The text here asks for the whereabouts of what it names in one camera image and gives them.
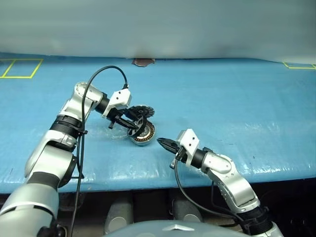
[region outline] black cable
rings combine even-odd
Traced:
[[[80,141],[81,141],[81,134],[78,136],[78,141],[77,141],[77,169],[78,169],[78,172],[80,172],[80,163],[79,163]]]
[[[89,81],[87,82],[87,85],[85,87],[83,96],[82,96],[82,101],[81,101],[81,119],[82,119],[82,126],[81,126],[81,151],[80,151],[80,164],[79,164],[79,178],[78,178],[78,182],[77,182],[77,189],[76,189],[76,198],[75,198],[75,208],[74,208],[74,212],[73,212],[73,216],[71,219],[71,225],[70,225],[70,230],[69,230],[69,237],[73,236],[73,230],[74,230],[74,224],[75,224],[75,217],[76,217],[76,212],[77,212],[77,208],[78,208],[78,199],[79,199],[79,193],[80,193],[80,185],[81,185],[81,177],[82,177],[82,169],[83,169],[83,154],[84,154],[84,133],[85,133],[85,116],[84,116],[84,102],[85,102],[85,98],[88,92],[88,89],[93,81],[93,79],[102,71],[109,69],[109,68],[114,68],[120,71],[120,73],[123,75],[124,77],[124,86],[123,89],[128,88],[128,83],[127,83],[127,79],[126,76],[124,74],[124,72],[122,71],[121,68],[117,67],[117,66],[106,66],[106,67],[102,67],[99,70],[97,70],[89,79]]]
[[[186,197],[186,199],[191,202],[193,205],[195,205],[197,208],[205,211],[205,212],[208,212],[212,215],[216,215],[216,216],[220,216],[220,217],[223,217],[223,218],[229,218],[229,219],[233,219],[234,221],[236,221],[236,219],[240,220],[240,221],[243,221],[241,217],[237,216],[236,214],[234,215],[228,215],[228,214],[224,214],[224,213],[221,213],[221,212],[217,212],[217,211],[213,211],[213,210],[210,210],[210,209],[207,209],[201,205],[199,205],[198,203],[196,203],[195,201],[193,201],[187,194],[186,192],[184,191],[181,183],[180,183],[180,179],[179,179],[179,175],[178,175],[178,160],[176,159],[175,163],[174,163],[174,173],[175,173],[175,176],[176,176],[176,181],[177,181],[177,184],[178,184],[178,187],[180,189],[180,191],[182,192],[182,194]]]
[[[211,205],[216,208],[217,210],[220,210],[220,211],[223,211],[223,212],[226,212],[232,216],[234,216],[234,213],[230,210],[228,210],[227,208],[224,208],[224,207],[221,207],[221,206],[218,206],[218,205],[215,205],[214,203],[214,181],[212,180],[212,187],[211,187]],[[235,223],[232,223],[232,224],[227,224],[227,225],[220,225],[221,227],[235,227],[239,225],[237,222]]]

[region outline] blue table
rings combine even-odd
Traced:
[[[232,158],[249,182],[316,177],[316,70],[251,59],[157,60],[140,68],[131,59],[0,58],[43,58],[31,79],[0,79],[0,193],[23,183],[26,160],[74,85],[105,65],[126,73],[131,105],[155,109],[157,137],[175,139],[193,128],[201,148]],[[37,64],[17,61],[6,75],[30,75]],[[7,66],[0,64],[0,74]],[[122,82],[119,72],[108,70],[94,85],[111,95]],[[88,119],[83,191],[176,187],[171,153],[157,142],[138,147],[123,127],[108,125],[96,112]],[[186,187],[210,185],[195,168],[181,165],[179,173]],[[61,191],[75,188],[72,180]]]

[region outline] small wheel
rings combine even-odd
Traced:
[[[146,145],[152,141],[152,139],[155,135],[155,132],[156,132],[155,126],[151,122],[146,121],[146,126],[145,126],[143,132],[141,134],[139,134],[138,136],[133,136],[133,137],[129,137],[129,138],[135,144],[137,144],[139,146],[143,146],[143,145]]]
[[[146,106],[146,105],[136,105],[130,107],[128,110],[132,111],[133,113],[137,115],[142,115],[145,118],[150,118],[155,114],[155,111],[152,107]]]

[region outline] dark floor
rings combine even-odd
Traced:
[[[269,207],[272,219],[285,237],[315,237],[316,223],[316,179],[273,182],[252,185],[263,206]],[[134,222],[172,219],[170,214],[170,192],[178,190],[132,191]],[[97,237],[103,234],[103,224],[111,203],[126,192],[87,193],[77,212],[75,237]],[[210,188],[187,189],[187,193],[198,203],[210,207]],[[72,195],[63,195],[59,222],[68,225],[72,213]],[[214,202],[225,206],[217,188]],[[230,220],[202,213],[205,222],[215,225],[229,224]]]

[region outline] black cylinder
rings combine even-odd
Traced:
[[[54,190],[57,190],[59,178],[56,175],[50,173],[34,172],[27,183],[48,185]]]
[[[183,196],[176,196],[172,200],[172,214],[175,220],[203,222],[198,208]]]
[[[205,153],[206,153],[205,151],[197,149],[196,152],[194,153],[191,165],[200,169],[202,166],[202,162],[203,162]]]
[[[78,129],[81,128],[81,121],[66,115],[58,115],[49,130],[63,132],[69,136],[78,138]]]
[[[109,104],[109,99],[107,98],[107,94],[106,93],[103,93],[103,97],[102,97],[102,100],[100,101],[100,103],[98,104],[97,107],[95,107],[95,111],[100,113],[100,114],[103,114],[105,109],[107,108],[108,104]]]
[[[238,215],[244,220],[244,223],[241,225],[243,231],[251,236],[262,234],[273,226],[266,210],[261,207],[245,213],[239,213]]]

